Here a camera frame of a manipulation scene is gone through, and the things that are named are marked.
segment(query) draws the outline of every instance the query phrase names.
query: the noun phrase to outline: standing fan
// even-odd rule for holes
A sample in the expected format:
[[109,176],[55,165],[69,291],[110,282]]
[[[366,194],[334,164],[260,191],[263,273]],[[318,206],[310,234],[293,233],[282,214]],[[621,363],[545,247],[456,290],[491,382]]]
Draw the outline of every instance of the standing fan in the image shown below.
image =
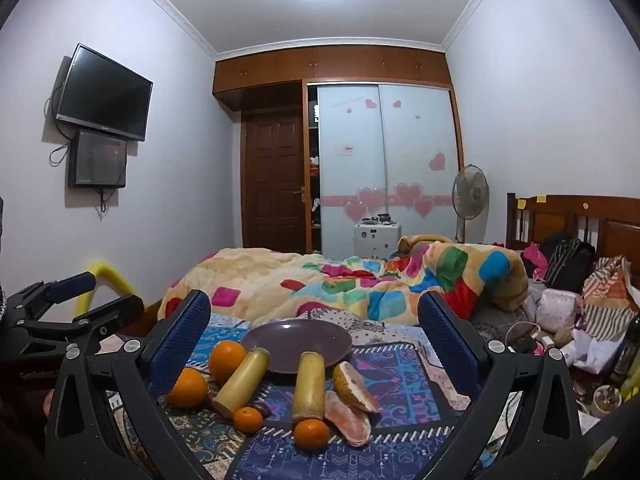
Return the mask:
[[462,241],[465,241],[465,222],[477,217],[486,206],[489,197],[489,185],[484,173],[477,166],[462,168],[453,181],[451,199],[453,209],[462,223]]

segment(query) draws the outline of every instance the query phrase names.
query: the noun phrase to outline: pink bag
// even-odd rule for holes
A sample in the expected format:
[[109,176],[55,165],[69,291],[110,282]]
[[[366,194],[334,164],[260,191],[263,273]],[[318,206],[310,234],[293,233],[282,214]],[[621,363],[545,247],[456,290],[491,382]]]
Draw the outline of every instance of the pink bag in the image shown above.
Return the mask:
[[575,292],[546,288],[538,302],[536,323],[547,332],[557,332],[562,328],[571,328],[575,314],[582,309],[582,298]]

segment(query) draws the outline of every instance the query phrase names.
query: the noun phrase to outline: bed headboard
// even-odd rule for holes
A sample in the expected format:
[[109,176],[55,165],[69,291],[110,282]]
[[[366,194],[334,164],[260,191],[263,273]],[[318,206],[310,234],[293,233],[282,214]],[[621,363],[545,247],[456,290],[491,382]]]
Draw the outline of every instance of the bed headboard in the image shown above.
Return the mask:
[[524,249],[558,231],[589,242],[598,256],[624,254],[631,262],[631,281],[640,286],[640,198],[546,195],[518,199],[515,193],[507,193],[505,247]]

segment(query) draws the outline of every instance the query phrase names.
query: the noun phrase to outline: yellow foam pipe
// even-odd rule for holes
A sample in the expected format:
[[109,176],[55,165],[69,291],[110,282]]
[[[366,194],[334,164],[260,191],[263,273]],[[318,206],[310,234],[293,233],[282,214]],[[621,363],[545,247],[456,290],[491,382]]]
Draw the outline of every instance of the yellow foam pipe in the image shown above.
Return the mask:
[[[121,294],[135,294],[136,296],[139,296],[125,277],[107,262],[96,262],[89,267],[88,270],[95,276],[96,280],[99,278],[106,278],[109,280],[113,284],[114,288],[116,288]],[[78,297],[78,302],[76,303],[76,316],[81,316],[82,314],[89,312],[93,296],[94,290]]]

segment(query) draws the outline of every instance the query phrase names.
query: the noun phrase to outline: small orange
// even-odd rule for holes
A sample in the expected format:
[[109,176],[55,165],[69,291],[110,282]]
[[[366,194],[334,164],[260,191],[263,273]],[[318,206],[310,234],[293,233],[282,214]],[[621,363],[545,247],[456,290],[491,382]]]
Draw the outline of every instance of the small orange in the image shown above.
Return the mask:
[[234,413],[234,426],[243,433],[255,433],[262,427],[262,415],[255,408],[239,408]]
[[240,343],[220,341],[209,356],[209,373],[217,382],[224,384],[245,357],[246,350]]
[[308,418],[296,424],[293,430],[293,440],[302,449],[317,449],[329,442],[329,427],[315,418]]
[[193,368],[185,368],[165,399],[177,408],[194,408],[208,393],[209,385],[202,374]]

